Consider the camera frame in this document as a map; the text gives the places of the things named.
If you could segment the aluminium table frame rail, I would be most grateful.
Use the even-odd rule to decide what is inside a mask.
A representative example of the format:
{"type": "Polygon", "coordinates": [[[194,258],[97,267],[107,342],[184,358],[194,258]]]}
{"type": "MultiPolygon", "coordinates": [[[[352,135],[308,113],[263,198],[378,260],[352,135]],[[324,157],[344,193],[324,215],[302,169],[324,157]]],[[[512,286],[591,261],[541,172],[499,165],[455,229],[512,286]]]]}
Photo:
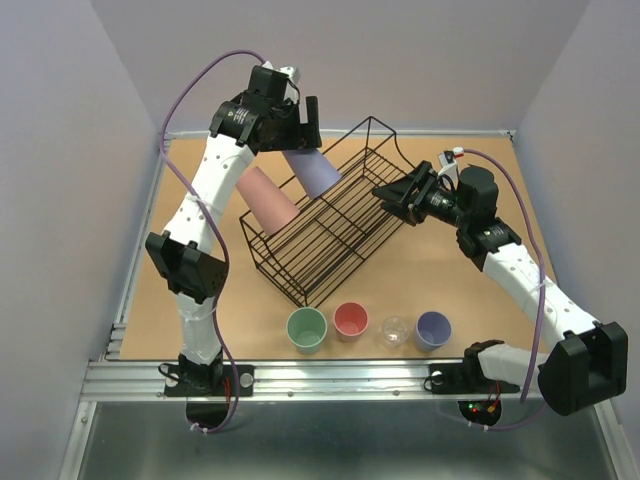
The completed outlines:
{"type": "MultiPolygon", "coordinates": [[[[435,159],[463,147],[498,158],[498,213],[526,232],[527,197],[511,144],[504,139],[408,139],[400,152],[435,159]]],[[[318,353],[300,354],[286,323],[293,305],[254,268],[236,220],[233,195],[221,229],[231,273],[218,315],[240,365],[253,373],[232,421],[205,434],[186,409],[208,413],[224,397],[164,395],[157,367],[176,359],[182,339],[173,295],[149,256],[139,252],[116,325],[117,360],[91,363],[66,463],[65,479],[635,479],[638,468],[610,402],[569,416],[547,407],[531,388],[516,393],[436,395],[423,389],[429,366],[462,362],[476,342],[501,340],[530,350],[534,323],[502,287],[459,250],[454,230],[429,218],[402,223],[318,308],[331,316],[362,303],[370,324],[358,341],[333,328],[318,353]],[[422,352],[414,329],[425,312],[445,315],[451,339],[422,352]],[[395,348],[382,340],[389,317],[410,325],[395,348]]]]}

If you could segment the clear plastic cup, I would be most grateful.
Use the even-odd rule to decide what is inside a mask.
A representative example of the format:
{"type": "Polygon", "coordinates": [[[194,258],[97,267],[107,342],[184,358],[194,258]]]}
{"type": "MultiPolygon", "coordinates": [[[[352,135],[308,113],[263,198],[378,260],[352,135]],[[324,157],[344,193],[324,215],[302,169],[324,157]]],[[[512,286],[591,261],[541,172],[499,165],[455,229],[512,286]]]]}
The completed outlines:
{"type": "Polygon", "coordinates": [[[402,317],[389,317],[381,326],[383,343],[389,348],[403,345],[409,338],[411,328],[406,319],[402,317]]]}

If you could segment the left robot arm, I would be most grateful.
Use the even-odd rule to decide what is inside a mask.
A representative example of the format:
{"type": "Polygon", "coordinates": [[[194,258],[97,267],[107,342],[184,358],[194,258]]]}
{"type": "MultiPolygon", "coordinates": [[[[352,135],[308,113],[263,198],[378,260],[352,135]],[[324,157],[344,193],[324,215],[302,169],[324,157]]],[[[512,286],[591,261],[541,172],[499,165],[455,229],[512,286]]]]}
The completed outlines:
{"type": "Polygon", "coordinates": [[[321,146],[318,100],[303,97],[296,67],[253,67],[248,86],[220,105],[212,117],[195,176],[173,217],[145,248],[174,293],[183,335],[181,359],[192,363],[188,382],[199,393],[215,392],[223,371],[213,363],[222,346],[213,316],[229,273],[229,261],[212,256],[217,224],[237,182],[261,152],[321,146]]]}

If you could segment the pink plastic cup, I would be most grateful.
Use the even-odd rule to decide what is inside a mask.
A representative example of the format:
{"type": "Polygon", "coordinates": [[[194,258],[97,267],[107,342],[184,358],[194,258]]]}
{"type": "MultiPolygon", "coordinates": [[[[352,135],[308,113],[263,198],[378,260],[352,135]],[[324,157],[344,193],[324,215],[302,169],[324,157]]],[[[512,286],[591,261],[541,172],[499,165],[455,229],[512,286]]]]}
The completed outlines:
{"type": "Polygon", "coordinates": [[[274,235],[293,221],[299,208],[259,167],[245,171],[236,188],[267,235],[274,235]]]}

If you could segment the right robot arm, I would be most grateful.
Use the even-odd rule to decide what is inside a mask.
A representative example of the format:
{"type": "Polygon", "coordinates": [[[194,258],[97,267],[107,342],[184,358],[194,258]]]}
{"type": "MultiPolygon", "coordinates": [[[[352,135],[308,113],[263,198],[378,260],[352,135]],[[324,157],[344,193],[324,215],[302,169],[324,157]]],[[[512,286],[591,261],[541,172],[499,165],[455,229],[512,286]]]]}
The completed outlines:
{"type": "Polygon", "coordinates": [[[626,390],[628,335],[575,304],[531,258],[520,237],[497,215],[494,175],[468,166],[449,176],[423,161],[411,173],[373,189],[387,213],[415,226],[434,217],[456,229],[465,257],[510,295],[534,323],[530,350],[501,340],[464,352],[463,384],[482,390],[506,382],[536,388],[557,414],[568,416],[626,390]]]}

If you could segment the light purple plastic cup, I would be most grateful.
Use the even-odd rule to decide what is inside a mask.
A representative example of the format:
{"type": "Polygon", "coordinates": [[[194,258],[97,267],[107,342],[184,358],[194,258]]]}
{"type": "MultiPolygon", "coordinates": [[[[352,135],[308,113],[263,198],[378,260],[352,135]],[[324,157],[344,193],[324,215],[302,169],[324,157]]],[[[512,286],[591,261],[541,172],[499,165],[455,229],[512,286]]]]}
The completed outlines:
{"type": "Polygon", "coordinates": [[[340,172],[317,149],[288,150],[282,154],[310,199],[322,196],[341,180],[340,172]]]}

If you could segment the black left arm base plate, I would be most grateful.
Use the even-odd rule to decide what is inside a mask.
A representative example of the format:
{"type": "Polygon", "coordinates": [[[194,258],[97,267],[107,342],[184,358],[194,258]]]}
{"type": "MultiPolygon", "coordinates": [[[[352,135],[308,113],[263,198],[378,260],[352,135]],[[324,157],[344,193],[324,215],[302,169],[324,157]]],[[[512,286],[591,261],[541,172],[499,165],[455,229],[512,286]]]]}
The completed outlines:
{"type": "Polygon", "coordinates": [[[231,364],[216,364],[213,369],[204,367],[182,368],[178,364],[161,363],[158,372],[164,377],[164,395],[173,398],[223,397],[235,394],[235,377],[231,364]]]}

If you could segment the dark purple plastic cup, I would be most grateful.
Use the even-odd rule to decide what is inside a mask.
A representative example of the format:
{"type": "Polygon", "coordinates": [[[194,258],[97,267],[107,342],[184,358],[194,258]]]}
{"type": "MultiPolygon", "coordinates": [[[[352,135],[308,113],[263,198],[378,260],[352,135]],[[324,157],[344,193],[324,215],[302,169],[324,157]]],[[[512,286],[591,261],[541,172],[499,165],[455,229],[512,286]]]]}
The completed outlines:
{"type": "Polygon", "coordinates": [[[431,352],[445,345],[451,339],[452,333],[452,325],[445,315],[428,311],[416,322],[414,344],[422,352],[431,352]]]}

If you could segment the red plastic cup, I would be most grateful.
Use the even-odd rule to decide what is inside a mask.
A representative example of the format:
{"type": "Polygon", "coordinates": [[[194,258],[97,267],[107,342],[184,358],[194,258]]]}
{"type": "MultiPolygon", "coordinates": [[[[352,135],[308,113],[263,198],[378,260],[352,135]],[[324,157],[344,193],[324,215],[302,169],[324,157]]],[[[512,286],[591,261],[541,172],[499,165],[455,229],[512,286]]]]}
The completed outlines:
{"type": "Polygon", "coordinates": [[[368,328],[369,315],[360,303],[345,302],[335,309],[333,324],[340,341],[355,342],[368,328]]]}

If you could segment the green plastic cup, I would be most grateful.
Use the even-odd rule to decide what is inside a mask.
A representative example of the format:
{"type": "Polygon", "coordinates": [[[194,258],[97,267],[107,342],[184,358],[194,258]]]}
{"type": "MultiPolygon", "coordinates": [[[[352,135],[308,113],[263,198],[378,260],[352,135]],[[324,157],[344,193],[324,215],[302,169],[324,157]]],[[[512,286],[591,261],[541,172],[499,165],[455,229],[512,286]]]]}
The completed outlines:
{"type": "Polygon", "coordinates": [[[287,336],[296,350],[303,355],[318,353],[327,332],[326,317],[313,307],[296,309],[287,319],[287,336]]]}

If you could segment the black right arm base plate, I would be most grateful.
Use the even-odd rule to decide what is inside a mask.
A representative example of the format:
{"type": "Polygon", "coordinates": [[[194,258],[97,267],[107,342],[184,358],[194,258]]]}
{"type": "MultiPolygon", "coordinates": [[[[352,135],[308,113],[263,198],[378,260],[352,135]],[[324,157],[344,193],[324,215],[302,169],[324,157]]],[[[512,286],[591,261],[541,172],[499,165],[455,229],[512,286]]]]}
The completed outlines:
{"type": "Polygon", "coordinates": [[[520,387],[506,381],[489,380],[472,372],[462,362],[431,364],[423,389],[436,395],[519,393],[520,387]]]}

